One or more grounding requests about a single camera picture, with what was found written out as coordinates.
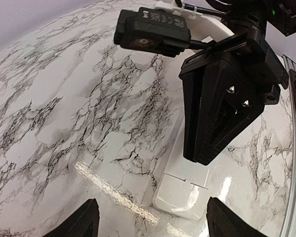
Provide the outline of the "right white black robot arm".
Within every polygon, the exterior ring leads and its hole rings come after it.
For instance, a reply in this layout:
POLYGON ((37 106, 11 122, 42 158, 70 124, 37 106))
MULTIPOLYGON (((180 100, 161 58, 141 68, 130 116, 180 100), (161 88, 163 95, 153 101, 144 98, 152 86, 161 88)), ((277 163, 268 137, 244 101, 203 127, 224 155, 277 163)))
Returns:
POLYGON ((187 58, 183 83, 185 159, 208 165, 261 113, 276 105, 289 74, 265 39, 272 24, 296 33, 296 0, 212 0, 232 36, 187 58))

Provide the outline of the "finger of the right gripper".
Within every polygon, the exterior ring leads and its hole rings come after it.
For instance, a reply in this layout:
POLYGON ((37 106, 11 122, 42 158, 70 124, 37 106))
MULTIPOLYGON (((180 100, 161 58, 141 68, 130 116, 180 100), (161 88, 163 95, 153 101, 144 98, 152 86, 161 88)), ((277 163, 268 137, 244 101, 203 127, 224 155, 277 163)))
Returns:
POLYGON ((197 152, 197 132, 204 72, 195 71, 182 77, 185 110, 184 158, 191 162, 201 162, 197 152))

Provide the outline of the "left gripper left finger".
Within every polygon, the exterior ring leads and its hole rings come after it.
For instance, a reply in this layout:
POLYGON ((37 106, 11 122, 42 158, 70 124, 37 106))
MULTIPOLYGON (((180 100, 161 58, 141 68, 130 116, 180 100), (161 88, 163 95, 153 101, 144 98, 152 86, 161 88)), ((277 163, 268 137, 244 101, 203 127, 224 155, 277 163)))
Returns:
POLYGON ((97 237, 100 222, 96 199, 88 199, 63 223, 44 237, 97 237))

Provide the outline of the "white remote control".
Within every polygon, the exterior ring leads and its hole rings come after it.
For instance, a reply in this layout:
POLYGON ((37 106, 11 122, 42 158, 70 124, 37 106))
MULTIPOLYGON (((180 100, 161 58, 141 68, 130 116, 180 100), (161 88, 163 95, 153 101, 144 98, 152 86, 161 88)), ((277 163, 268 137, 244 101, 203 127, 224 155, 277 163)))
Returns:
POLYGON ((155 208, 188 220, 199 220, 209 198, 209 167, 184 158, 185 120, 179 109, 171 136, 174 143, 152 198, 155 208))

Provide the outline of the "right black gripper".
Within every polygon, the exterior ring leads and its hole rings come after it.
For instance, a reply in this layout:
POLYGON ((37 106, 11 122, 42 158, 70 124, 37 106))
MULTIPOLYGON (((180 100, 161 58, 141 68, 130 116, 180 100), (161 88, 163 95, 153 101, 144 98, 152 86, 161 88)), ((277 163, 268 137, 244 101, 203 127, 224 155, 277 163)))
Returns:
POLYGON ((289 75, 257 31, 233 35, 188 57, 179 78, 205 67, 198 161, 208 165, 263 112, 264 104, 278 104, 279 86, 288 88, 289 75))

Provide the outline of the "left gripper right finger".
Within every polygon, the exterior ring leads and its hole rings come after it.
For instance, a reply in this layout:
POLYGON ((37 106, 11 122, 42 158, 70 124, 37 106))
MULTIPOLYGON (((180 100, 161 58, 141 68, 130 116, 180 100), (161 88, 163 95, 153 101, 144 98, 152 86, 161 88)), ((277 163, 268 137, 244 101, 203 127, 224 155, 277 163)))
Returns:
POLYGON ((210 237, 263 237, 216 197, 210 197, 206 213, 210 237))

